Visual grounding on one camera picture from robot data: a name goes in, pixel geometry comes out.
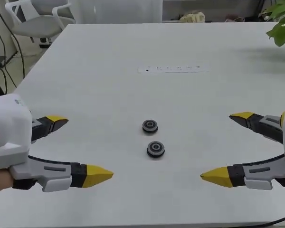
chair armrest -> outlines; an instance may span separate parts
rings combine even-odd
[[[58,23],[58,25],[61,27],[62,30],[65,29],[65,25],[62,23],[61,19],[59,18],[58,10],[65,9],[65,8],[70,8],[70,7],[71,7],[71,3],[68,3],[68,4],[65,4],[65,5],[62,5],[62,6],[54,7],[53,10],[52,10],[52,14],[53,14],[56,22]]]
[[[20,0],[20,1],[8,2],[5,4],[5,9],[18,23],[21,23],[21,20],[17,17],[17,12],[19,10],[19,7],[23,3],[27,3],[27,2],[31,2],[31,0]]]

black bearing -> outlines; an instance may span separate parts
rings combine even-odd
[[[148,134],[153,134],[158,130],[157,123],[155,120],[145,120],[143,122],[142,129]]]
[[[149,143],[148,148],[147,148],[147,154],[150,157],[159,158],[163,156],[164,153],[165,153],[165,147],[163,146],[161,142],[153,141]]]

black cable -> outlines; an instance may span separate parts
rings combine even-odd
[[[280,218],[280,219],[273,221],[273,222],[268,222],[268,223],[263,223],[263,224],[258,224],[258,225],[242,226],[242,227],[229,227],[229,228],[262,228],[262,227],[273,226],[277,223],[284,222],[284,221],[285,221],[285,217]]]
[[[5,83],[5,93],[4,94],[8,94],[8,82],[7,82],[7,79],[6,79],[5,72],[1,68],[0,68],[0,71],[2,72],[2,74],[4,76],[4,83]]]
[[[0,40],[1,40],[1,42],[2,42],[2,45],[3,45],[3,52],[4,52],[4,64],[3,64],[4,69],[5,69],[6,73],[8,73],[8,75],[9,75],[9,77],[10,77],[12,83],[14,84],[14,86],[17,88],[17,86],[16,86],[14,80],[12,79],[12,77],[10,76],[10,73],[8,72],[8,70],[7,70],[7,68],[6,68],[6,48],[5,48],[5,44],[4,44],[4,41],[3,41],[3,39],[2,39],[1,34],[0,34]]]
[[[6,26],[6,28],[9,30],[9,32],[11,33],[11,35],[14,37],[16,43],[17,43],[17,46],[18,46],[18,49],[19,49],[19,52],[20,52],[20,55],[21,55],[21,60],[22,60],[22,71],[23,71],[23,78],[25,78],[25,68],[24,68],[24,58],[23,58],[23,54],[22,54],[22,50],[21,50],[21,47],[20,47],[20,43],[19,41],[17,40],[17,38],[15,37],[14,33],[12,32],[12,30],[10,30],[9,26],[7,25],[5,19],[3,18],[3,16],[1,15],[0,13],[0,18],[1,20],[3,21],[4,25]]]

power strip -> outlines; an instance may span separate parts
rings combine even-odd
[[[209,72],[204,66],[145,66],[139,67],[138,73],[197,73]]]

human hand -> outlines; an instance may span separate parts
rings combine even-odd
[[[0,170],[0,191],[13,187],[14,179],[7,169]]]

